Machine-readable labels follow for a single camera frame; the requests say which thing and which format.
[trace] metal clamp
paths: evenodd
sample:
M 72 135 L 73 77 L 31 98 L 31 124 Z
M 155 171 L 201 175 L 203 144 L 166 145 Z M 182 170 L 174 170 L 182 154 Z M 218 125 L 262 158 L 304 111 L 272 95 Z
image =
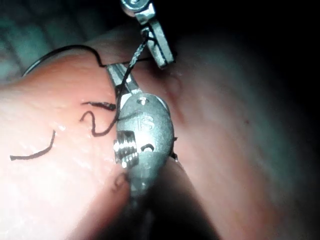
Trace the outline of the metal clamp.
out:
M 148 32 L 149 40 L 147 46 L 160 69 L 165 68 L 174 61 L 164 31 L 156 19 L 156 11 L 150 0 L 121 0 L 124 12 L 135 17 L 143 26 L 141 34 Z
M 126 68 L 117 63 L 107 67 L 116 89 Z M 153 185 L 158 172 L 173 153 L 174 127 L 170 111 L 160 97 L 142 92 L 132 75 L 125 93 L 118 95 L 120 113 L 113 149 L 115 161 L 128 171 L 131 197 L 143 195 Z

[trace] skin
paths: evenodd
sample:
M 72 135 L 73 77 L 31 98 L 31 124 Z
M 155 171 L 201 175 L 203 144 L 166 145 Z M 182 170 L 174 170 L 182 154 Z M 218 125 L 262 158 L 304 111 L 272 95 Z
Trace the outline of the skin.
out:
M 128 61 L 140 41 L 135 29 L 121 28 L 88 44 L 111 64 Z M 314 153 L 291 130 L 304 126 L 293 118 L 299 110 L 269 89 L 275 76 L 263 59 L 230 37 L 185 36 L 174 47 L 175 64 L 160 71 L 141 62 L 133 75 L 170 108 L 184 169 L 166 166 L 176 189 L 194 196 L 222 240 L 308 239 L 296 203 L 314 174 L 302 156 Z M 0 239 L 88 239 L 126 204 L 128 185 L 114 191 L 123 172 L 114 162 L 115 128 L 92 137 L 90 116 L 79 122 L 92 110 L 102 132 L 114 112 L 80 105 L 87 101 L 114 103 L 115 94 L 85 51 L 60 54 L 0 89 Z M 53 130 L 49 153 L 10 161 L 48 147 Z

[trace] clip jaw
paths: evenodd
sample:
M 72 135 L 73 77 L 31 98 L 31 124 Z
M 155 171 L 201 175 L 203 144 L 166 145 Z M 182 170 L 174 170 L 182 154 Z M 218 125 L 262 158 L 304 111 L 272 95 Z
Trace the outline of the clip jaw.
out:
M 147 42 L 147 46 L 156 64 L 160 69 L 165 68 L 174 61 L 164 31 L 156 19 L 156 11 L 150 0 L 121 0 L 124 12 L 135 17 L 142 26 L 141 34 L 148 33 L 153 40 Z

